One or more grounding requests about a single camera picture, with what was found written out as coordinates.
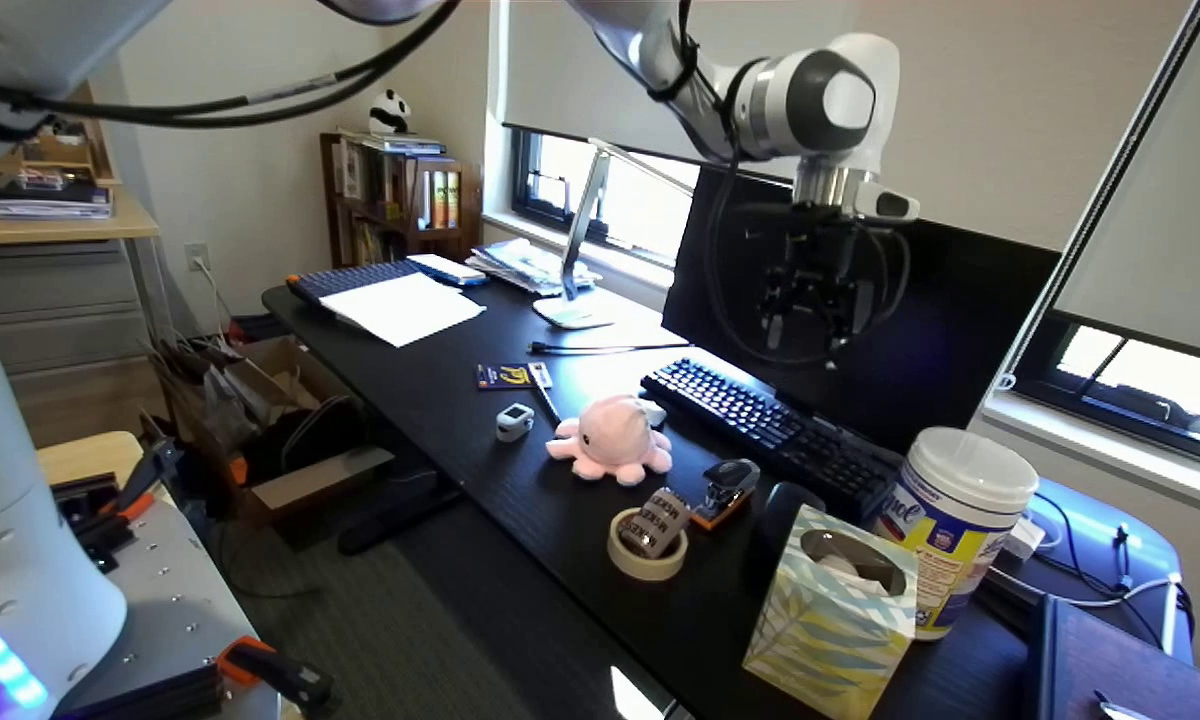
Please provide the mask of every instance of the window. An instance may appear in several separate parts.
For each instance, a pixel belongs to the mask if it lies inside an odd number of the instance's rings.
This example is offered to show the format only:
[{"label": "window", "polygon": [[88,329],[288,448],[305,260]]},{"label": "window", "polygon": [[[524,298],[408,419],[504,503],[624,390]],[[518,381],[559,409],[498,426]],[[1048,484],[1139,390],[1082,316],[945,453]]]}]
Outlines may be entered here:
[{"label": "window", "polygon": [[[594,148],[546,132],[510,132],[510,207],[545,229],[567,233]],[[696,164],[621,153],[586,226],[586,239],[641,260],[674,266]]]},{"label": "window", "polygon": [[1055,311],[1029,357],[1048,362],[1045,376],[1019,376],[1019,393],[1200,457],[1197,352]]}]

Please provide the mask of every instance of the window blind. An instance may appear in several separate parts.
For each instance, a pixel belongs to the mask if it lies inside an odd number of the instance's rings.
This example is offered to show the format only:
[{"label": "window blind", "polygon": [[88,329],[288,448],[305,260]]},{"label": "window blind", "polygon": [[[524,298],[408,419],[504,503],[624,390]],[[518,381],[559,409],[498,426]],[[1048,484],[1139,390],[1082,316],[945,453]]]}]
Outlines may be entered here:
[{"label": "window blind", "polygon": [[[917,192],[928,220],[1058,249],[1179,11],[1183,0],[696,0],[688,28],[714,63],[857,28],[895,41],[905,88],[880,184]],[[507,0],[504,49],[507,124],[696,157],[564,0]]]},{"label": "window blind", "polygon": [[1074,235],[1055,307],[1200,349],[1200,33],[1165,79]]}]

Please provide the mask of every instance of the pen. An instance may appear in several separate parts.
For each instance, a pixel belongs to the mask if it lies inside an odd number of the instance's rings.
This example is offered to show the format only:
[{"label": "pen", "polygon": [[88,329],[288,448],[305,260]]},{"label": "pen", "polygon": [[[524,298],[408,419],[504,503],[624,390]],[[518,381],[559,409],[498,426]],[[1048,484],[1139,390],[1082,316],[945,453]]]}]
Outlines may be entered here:
[{"label": "pen", "polygon": [[662,343],[551,343],[534,339],[529,343],[533,357],[609,357],[609,352],[659,352],[659,349],[688,349],[685,339]]},{"label": "pen", "polygon": [[545,409],[551,413],[551,426],[559,426],[559,409],[554,409],[554,402],[551,402],[551,371],[546,371],[546,365],[529,365],[529,376],[533,376],[534,396],[541,396]]}]

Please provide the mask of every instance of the container lid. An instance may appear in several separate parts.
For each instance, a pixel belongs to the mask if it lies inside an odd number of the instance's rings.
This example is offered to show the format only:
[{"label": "container lid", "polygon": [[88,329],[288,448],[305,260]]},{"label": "container lid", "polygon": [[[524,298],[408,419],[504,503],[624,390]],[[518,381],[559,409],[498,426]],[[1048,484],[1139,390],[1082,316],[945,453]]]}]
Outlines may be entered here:
[{"label": "container lid", "polygon": [[1025,457],[960,429],[923,429],[907,448],[907,465],[932,490],[984,512],[1019,512],[1040,484]]}]

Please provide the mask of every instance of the plush toy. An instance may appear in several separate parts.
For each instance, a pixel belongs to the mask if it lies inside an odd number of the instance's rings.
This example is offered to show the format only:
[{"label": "plush toy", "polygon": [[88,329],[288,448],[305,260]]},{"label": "plush toy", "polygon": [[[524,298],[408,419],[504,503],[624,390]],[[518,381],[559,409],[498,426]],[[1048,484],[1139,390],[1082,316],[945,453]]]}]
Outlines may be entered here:
[{"label": "plush toy", "polygon": [[567,418],[554,441],[546,441],[546,457],[571,462],[571,477],[580,479],[610,477],[633,490],[642,479],[642,470],[671,470],[671,441],[651,429],[651,418],[659,418],[659,409],[649,402],[609,396],[584,418]]},{"label": "plush toy", "polygon": [[408,102],[397,88],[385,88],[369,108],[371,138],[402,138],[408,132]]}]

